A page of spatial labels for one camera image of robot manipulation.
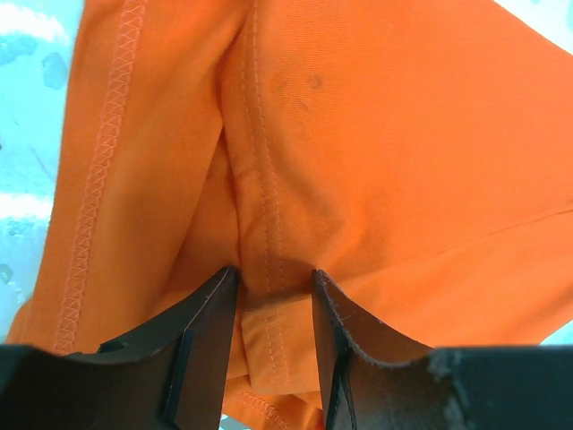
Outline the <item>orange t-shirt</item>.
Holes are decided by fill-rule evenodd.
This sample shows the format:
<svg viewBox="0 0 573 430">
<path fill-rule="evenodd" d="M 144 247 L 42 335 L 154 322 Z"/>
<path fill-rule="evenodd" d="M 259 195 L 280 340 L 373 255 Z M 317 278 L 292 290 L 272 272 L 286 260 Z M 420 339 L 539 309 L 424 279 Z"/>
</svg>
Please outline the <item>orange t-shirt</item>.
<svg viewBox="0 0 573 430">
<path fill-rule="evenodd" d="M 430 346 L 572 317 L 572 57 L 492 1 L 88 1 L 11 343 L 242 274 L 223 410 L 321 429 L 312 271 Z"/>
</svg>

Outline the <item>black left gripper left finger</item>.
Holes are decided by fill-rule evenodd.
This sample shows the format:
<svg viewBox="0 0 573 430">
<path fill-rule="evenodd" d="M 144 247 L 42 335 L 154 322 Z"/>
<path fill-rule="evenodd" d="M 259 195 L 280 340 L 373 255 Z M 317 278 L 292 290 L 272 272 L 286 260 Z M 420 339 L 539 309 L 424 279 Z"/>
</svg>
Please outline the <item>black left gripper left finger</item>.
<svg viewBox="0 0 573 430">
<path fill-rule="evenodd" d="M 237 270 L 223 268 L 93 354 L 3 345 L 1 427 L 218 428 L 237 288 Z"/>
</svg>

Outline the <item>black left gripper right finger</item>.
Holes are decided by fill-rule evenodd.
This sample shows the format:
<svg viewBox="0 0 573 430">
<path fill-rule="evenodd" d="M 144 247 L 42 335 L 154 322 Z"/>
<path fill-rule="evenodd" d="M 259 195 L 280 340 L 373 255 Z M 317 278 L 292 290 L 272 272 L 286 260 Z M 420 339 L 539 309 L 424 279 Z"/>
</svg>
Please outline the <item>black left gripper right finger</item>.
<svg viewBox="0 0 573 430">
<path fill-rule="evenodd" d="M 569 346 L 430 348 L 312 274 L 328 429 L 569 429 Z"/>
</svg>

